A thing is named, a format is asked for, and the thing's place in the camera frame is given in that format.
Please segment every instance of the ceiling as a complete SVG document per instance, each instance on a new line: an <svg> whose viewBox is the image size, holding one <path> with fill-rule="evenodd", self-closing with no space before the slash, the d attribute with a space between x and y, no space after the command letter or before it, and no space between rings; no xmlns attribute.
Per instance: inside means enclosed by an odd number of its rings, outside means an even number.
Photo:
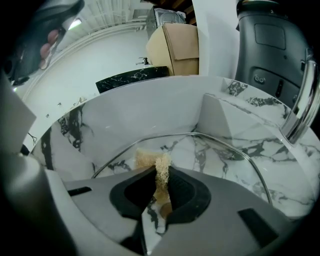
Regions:
<svg viewBox="0 0 320 256"><path fill-rule="evenodd" d="M67 31L57 48L57 53L97 31L121 24L141 23L146 20L153 4L144 0L84 0L77 15L82 23Z"/></svg>

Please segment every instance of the faucet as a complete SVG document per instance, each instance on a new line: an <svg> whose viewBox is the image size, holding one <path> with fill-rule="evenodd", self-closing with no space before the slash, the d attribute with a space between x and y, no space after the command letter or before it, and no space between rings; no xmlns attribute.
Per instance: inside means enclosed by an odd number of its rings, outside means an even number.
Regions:
<svg viewBox="0 0 320 256"><path fill-rule="evenodd" d="M305 51L305 69L300 92L294 106L280 127L288 142L295 146L314 121L320 107L318 64L311 49Z"/></svg>

